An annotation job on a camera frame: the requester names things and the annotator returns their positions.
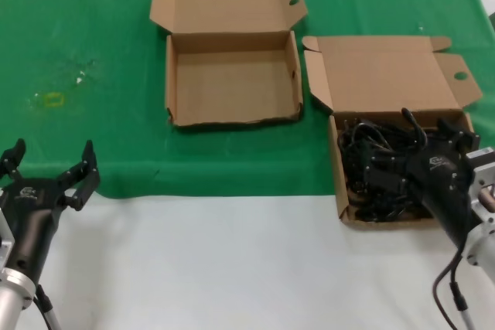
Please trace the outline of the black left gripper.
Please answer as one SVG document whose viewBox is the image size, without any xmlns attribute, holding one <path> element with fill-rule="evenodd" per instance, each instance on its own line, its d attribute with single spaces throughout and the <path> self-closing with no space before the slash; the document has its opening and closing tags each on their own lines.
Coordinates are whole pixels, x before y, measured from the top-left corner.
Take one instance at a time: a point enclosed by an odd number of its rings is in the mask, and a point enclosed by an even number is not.
<svg viewBox="0 0 495 330">
<path fill-rule="evenodd" d="M 65 206 L 82 210 L 100 184 L 93 142 L 81 161 L 54 179 L 27 178 L 19 171 L 26 142 L 19 138 L 1 155 L 1 210 L 14 237 L 6 267 L 38 282 Z"/>
</svg>

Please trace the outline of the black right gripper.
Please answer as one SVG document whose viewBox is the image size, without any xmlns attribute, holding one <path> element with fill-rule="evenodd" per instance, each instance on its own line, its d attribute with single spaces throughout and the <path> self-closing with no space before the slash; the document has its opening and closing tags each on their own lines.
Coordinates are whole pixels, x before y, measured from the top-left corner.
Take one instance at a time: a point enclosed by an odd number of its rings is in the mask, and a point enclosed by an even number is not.
<svg viewBox="0 0 495 330">
<path fill-rule="evenodd" d="M 468 210 L 469 173 L 457 150 L 478 150 L 480 136 L 445 118 L 437 120 L 445 140 L 429 138 L 424 149 L 405 158 L 372 155 L 365 165 L 365 183 L 371 187 L 419 201 L 460 248 L 475 226 Z"/>
</svg>

